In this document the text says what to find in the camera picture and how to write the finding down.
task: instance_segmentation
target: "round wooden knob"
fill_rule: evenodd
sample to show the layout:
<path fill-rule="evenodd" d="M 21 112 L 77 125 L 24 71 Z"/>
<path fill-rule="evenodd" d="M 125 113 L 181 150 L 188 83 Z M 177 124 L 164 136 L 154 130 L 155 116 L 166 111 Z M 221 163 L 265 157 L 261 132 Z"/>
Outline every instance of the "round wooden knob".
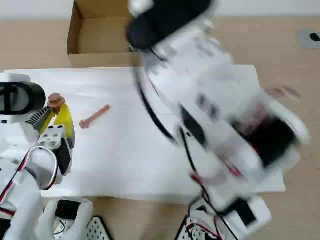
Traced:
<path fill-rule="evenodd" d="M 58 114 L 65 102 L 64 97 L 60 96 L 59 93 L 54 93 L 49 96 L 48 107 L 54 109 L 55 113 Z"/>

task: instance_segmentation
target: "motion-blurred robot arm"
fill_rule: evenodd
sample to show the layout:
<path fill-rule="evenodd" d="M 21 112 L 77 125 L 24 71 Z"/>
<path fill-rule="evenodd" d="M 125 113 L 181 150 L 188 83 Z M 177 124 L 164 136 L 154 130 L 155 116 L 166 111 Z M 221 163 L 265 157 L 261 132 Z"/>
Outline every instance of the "motion-blurred robot arm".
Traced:
<path fill-rule="evenodd" d="M 142 101 L 159 130 L 173 144 L 185 147 L 191 177 L 202 189 L 176 239 L 183 239 L 191 225 L 223 240 L 245 239 L 266 225 L 271 213 L 256 190 L 267 178 L 294 166 L 299 148 L 309 139 L 303 122 L 277 101 L 282 96 L 296 98 L 296 92 L 285 86 L 264 90 L 258 82 L 237 76 L 232 57 L 212 37 L 215 3 L 129 4 L 136 18 L 127 27 L 127 39 L 140 53 L 146 75 L 133 60 Z M 177 134 L 158 119 L 148 101 L 147 84 L 177 116 Z M 210 174 L 197 167 L 189 136 L 208 158 L 218 159 L 207 166 Z"/>
<path fill-rule="evenodd" d="M 60 199 L 43 213 L 40 190 L 61 183 L 70 172 L 75 144 L 64 100 L 45 103 L 44 90 L 28 75 L 0 73 L 0 239 L 54 240 L 57 219 L 69 217 L 74 205 L 75 229 L 66 239 L 86 236 L 91 202 Z"/>

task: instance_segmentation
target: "white foam board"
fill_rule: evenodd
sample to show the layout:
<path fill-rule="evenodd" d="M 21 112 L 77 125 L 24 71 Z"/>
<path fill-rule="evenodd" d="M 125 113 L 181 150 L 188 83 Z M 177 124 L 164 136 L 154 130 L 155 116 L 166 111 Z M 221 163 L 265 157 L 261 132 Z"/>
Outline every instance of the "white foam board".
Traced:
<path fill-rule="evenodd" d="M 253 66 L 236 66 L 240 78 L 257 76 Z M 43 193 L 46 197 L 112 196 L 134 200 L 187 203 L 199 187 L 189 177 L 191 171 L 183 148 L 172 145 L 146 112 L 134 85 L 132 70 L 124 68 L 62 68 L 8 70 L 30 75 L 43 87 L 47 97 L 65 97 L 75 126 L 75 148 L 71 173 L 59 185 Z M 156 94 L 150 102 L 170 130 L 177 122 Z M 80 120 L 110 104 L 110 111 L 88 129 Z M 214 161 L 195 141 L 190 141 L 197 164 L 214 168 Z M 268 179 L 259 192 L 285 191 L 283 176 Z"/>

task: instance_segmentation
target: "cardboard box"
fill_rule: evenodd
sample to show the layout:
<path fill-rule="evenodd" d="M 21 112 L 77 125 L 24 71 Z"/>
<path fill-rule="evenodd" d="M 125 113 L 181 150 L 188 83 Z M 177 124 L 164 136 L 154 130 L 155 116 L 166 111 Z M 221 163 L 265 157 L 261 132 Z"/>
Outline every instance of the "cardboard box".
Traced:
<path fill-rule="evenodd" d="M 73 67 L 130 67 L 127 0 L 75 0 L 67 39 Z"/>

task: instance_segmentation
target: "white wall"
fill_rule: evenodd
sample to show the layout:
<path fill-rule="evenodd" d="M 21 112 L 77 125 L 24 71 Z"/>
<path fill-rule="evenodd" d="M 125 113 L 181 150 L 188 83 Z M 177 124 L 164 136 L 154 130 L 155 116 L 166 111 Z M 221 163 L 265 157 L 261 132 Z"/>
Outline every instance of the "white wall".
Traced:
<path fill-rule="evenodd" d="M 72 2 L 73 0 L 0 0 L 0 19 L 69 19 Z M 319 16 L 320 0 L 220 0 L 217 15 Z"/>

